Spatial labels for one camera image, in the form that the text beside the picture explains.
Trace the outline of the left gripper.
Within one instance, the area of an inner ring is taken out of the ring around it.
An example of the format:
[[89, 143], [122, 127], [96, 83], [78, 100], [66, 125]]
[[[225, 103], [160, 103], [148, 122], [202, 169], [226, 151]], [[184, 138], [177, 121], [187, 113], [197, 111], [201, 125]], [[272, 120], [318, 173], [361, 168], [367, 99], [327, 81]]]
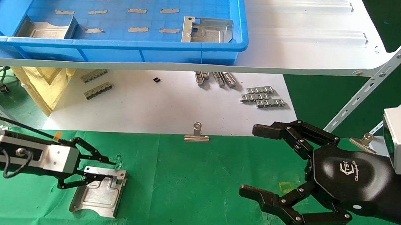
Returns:
[[[45, 145], [42, 151], [42, 170], [44, 174], [74, 174], [78, 167], [79, 159], [94, 160], [101, 163], [116, 165], [109, 160], [109, 157], [103, 156], [98, 149], [90, 145], [87, 141], [80, 137], [75, 137], [69, 141], [69, 146], [63, 145]], [[89, 151], [89, 155], [81, 154], [76, 146], [81, 146], [84, 150]], [[57, 178], [57, 188], [70, 189], [79, 186], [86, 186], [92, 182], [101, 182], [106, 178], [113, 178], [112, 175], [76, 173], [81, 175], [82, 180], [64, 182], [65, 179]]]

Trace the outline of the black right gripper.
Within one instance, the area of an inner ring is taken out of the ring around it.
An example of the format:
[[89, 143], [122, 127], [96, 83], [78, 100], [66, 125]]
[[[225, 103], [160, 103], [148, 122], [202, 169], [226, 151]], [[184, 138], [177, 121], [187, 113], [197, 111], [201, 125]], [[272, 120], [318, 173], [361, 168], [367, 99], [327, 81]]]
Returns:
[[[395, 171], [388, 157], [340, 149], [339, 137], [301, 120], [255, 124], [252, 134], [284, 140], [302, 159], [312, 158], [315, 183], [307, 181], [284, 196], [241, 185], [239, 195], [256, 201], [262, 212], [277, 216], [285, 225], [346, 225], [352, 220], [347, 211], [392, 221], [389, 189]], [[321, 148], [314, 151], [310, 142]], [[331, 212], [301, 214], [293, 208], [310, 195]]]

